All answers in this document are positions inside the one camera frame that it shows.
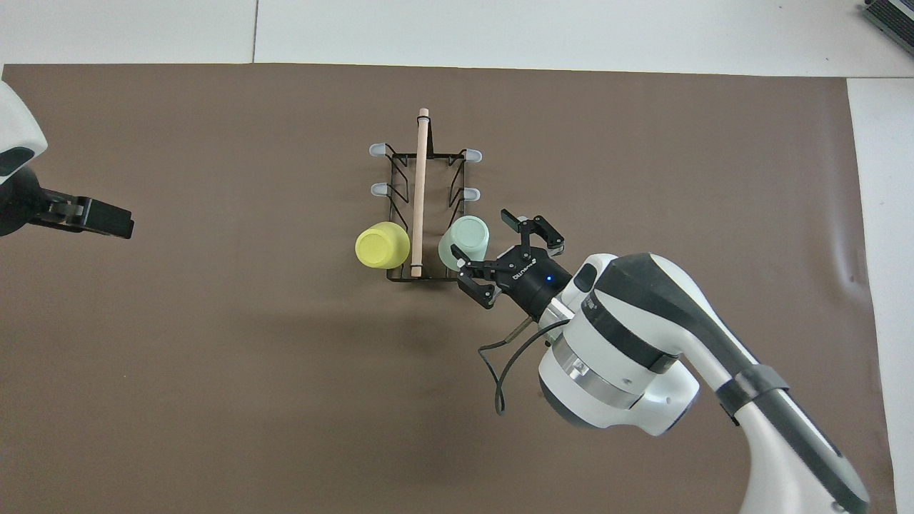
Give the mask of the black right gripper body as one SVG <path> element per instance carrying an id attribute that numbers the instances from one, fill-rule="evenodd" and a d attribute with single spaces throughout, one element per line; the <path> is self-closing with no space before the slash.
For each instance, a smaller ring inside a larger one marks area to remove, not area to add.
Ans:
<path id="1" fill-rule="evenodd" d="M 506 269 L 494 273 L 494 283 L 534 320 L 541 318 L 546 306 L 572 278 L 545 248 L 530 248 L 530 258 L 525 260 L 521 247 L 515 246 L 500 255 L 496 263 Z"/>

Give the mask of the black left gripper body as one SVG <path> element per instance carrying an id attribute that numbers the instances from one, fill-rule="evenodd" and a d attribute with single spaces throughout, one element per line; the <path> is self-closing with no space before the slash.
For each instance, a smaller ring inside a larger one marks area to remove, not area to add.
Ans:
<path id="1" fill-rule="evenodd" d="M 18 231 L 50 204 L 29 166 L 21 167 L 1 186 L 1 237 Z"/>

